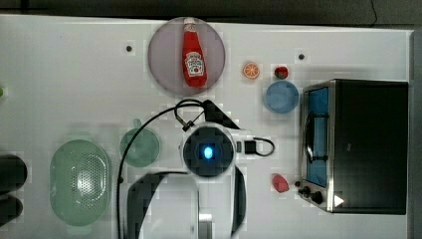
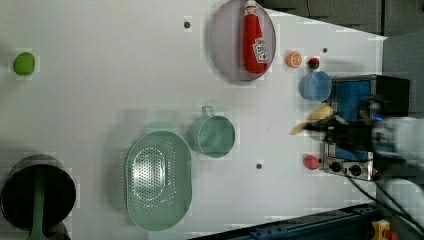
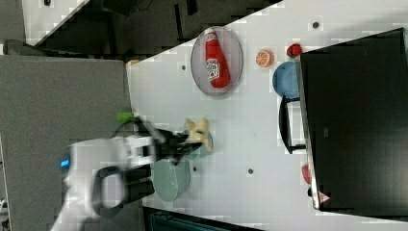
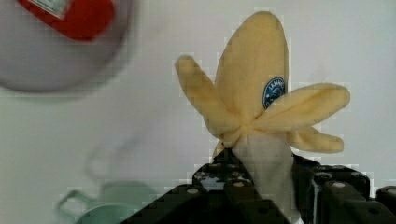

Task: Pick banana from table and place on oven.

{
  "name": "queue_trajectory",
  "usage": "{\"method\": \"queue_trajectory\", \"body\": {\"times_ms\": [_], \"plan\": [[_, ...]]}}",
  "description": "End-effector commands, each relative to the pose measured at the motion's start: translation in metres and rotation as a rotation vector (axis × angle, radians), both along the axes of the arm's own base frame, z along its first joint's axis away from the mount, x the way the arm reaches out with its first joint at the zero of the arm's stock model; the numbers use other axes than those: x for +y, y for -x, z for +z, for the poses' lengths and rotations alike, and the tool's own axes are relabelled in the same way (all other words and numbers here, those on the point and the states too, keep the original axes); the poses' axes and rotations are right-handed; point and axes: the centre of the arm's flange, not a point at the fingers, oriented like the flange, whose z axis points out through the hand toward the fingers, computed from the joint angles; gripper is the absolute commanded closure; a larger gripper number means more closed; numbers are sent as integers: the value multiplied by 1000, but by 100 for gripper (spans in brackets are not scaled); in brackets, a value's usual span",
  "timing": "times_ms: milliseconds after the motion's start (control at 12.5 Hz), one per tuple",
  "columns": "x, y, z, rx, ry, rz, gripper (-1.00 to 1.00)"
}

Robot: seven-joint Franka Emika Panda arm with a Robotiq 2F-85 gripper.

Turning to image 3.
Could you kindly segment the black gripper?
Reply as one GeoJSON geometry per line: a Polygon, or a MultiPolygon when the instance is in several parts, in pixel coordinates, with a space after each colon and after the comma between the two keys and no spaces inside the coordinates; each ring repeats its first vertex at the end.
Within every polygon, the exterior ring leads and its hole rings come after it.
{"type": "Polygon", "coordinates": [[[154,139],[156,161],[169,160],[177,166],[187,155],[202,143],[192,140],[187,134],[157,129],[154,139]]]}

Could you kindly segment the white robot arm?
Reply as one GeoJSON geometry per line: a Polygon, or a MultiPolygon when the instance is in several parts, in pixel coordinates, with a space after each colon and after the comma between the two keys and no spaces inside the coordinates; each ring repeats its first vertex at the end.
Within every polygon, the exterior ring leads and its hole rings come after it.
{"type": "Polygon", "coordinates": [[[89,219],[112,218],[155,192],[152,164],[179,164],[200,147],[212,149],[209,133],[141,129],[136,135],[79,141],[60,161],[66,185],[63,207],[50,231],[80,231],[89,219]]]}

